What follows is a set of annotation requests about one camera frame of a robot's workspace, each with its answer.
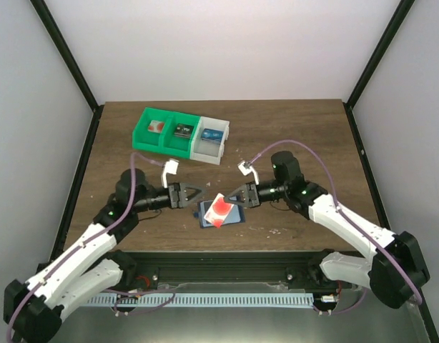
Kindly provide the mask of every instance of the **robotic arm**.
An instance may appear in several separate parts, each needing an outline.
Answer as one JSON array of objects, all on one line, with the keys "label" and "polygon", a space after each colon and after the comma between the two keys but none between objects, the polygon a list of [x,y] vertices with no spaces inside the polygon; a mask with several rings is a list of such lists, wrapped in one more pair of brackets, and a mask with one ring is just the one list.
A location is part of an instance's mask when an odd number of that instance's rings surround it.
[{"label": "robotic arm", "polygon": [[48,342],[62,322],[94,295],[110,287],[129,289],[127,286],[136,277],[136,262],[119,250],[108,251],[138,225],[138,213],[163,208],[182,209],[204,194],[204,189],[190,184],[167,182],[167,174],[176,174],[177,166],[175,160],[164,165],[163,187],[159,188],[149,184],[144,172],[136,169],[131,211],[113,229],[101,234],[123,215],[129,203],[131,170],[126,170],[116,184],[116,193],[70,248],[26,282],[14,280],[6,287],[4,321],[8,324],[24,297],[33,292],[16,314],[13,329],[28,343]]},{"label": "robotic arm", "polygon": [[[271,161],[275,179],[265,182],[259,181],[253,166],[242,161],[239,170],[244,175],[252,173],[255,180],[228,194],[225,201],[253,208],[263,202],[283,199],[293,212],[327,227],[364,256],[359,258],[326,252],[319,265],[318,274],[322,278],[367,287],[383,304],[393,309],[401,307],[413,295],[412,289],[390,260],[339,213],[341,208],[351,221],[395,259],[416,287],[420,288],[429,281],[429,271],[414,236],[407,232],[396,234],[374,225],[341,204],[335,206],[332,195],[326,189],[305,180],[299,162],[291,152],[273,154]],[[234,200],[237,199],[235,196],[240,196],[240,200]]]}]

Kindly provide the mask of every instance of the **gray floor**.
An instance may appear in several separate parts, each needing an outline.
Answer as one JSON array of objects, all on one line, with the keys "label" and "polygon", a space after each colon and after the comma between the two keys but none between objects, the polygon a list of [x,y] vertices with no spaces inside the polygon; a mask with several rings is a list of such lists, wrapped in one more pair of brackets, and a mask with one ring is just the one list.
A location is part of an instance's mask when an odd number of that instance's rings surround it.
[{"label": "gray floor", "polygon": [[[357,292],[342,293],[343,304]],[[385,307],[369,293],[357,309],[318,317],[310,309],[166,308],[152,314],[116,318],[107,308],[80,308],[53,343],[246,343],[246,342],[428,342],[418,311]]]}]

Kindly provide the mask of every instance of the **white wall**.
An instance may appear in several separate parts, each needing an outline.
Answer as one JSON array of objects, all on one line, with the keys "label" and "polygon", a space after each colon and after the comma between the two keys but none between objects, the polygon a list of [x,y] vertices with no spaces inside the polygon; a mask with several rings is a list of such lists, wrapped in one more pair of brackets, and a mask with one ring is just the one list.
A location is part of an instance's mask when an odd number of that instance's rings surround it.
[{"label": "white wall", "polygon": [[49,258],[91,116],[30,1],[0,1],[0,342],[4,288]]},{"label": "white wall", "polygon": [[439,1],[416,1],[355,118],[393,230],[414,234],[439,332]]},{"label": "white wall", "polygon": [[346,100],[398,0],[46,0],[99,103]]}]

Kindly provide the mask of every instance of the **white vent grille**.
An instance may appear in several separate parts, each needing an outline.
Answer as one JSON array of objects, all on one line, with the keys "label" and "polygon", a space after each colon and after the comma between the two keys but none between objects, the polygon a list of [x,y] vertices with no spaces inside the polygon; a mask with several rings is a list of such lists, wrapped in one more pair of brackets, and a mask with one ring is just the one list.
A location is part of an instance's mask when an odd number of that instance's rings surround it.
[{"label": "white vent grille", "polygon": [[[167,294],[148,294],[135,299],[125,299],[118,307],[154,307],[169,300]],[[115,294],[101,293],[91,298],[85,307],[112,307],[117,300]],[[167,307],[282,307],[309,309],[313,294],[184,294],[177,293]]]}]

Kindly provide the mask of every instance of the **brown wooden tabletop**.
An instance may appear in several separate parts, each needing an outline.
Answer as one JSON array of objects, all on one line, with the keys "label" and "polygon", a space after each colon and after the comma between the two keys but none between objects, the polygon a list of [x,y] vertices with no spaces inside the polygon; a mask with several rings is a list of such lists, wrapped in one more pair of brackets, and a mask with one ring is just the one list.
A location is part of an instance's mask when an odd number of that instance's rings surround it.
[{"label": "brown wooden tabletop", "polygon": [[[330,170],[339,200],[366,219],[377,223],[372,198],[357,155],[355,143],[340,100],[278,101],[157,101],[107,103],[100,119],[66,246],[78,239],[108,196],[121,173],[129,168],[132,130],[145,107],[180,111],[230,121],[230,135],[219,166],[180,159],[178,174],[169,181],[207,187],[204,199],[218,192],[228,194],[251,181],[237,169],[242,159],[280,139],[296,139],[314,149]],[[302,148],[281,145],[255,164],[261,180],[273,177],[270,156],[290,150],[300,162],[306,179],[329,189],[318,162]],[[169,156],[142,151],[145,156],[166,161]],[[160,186],[161,168],[137,161],[148,180]],[[285,208],[283,203],[277,207]],[[246,222],[220,229],[201,229],[188,209],[165,209],[155,219],[143,221],[118,246],[124,251],[282,251],[352,249],[328,229],[293,212],[273,209],[268,203],[245,210]],[[141,218],[153,213],[143,213]]]}]

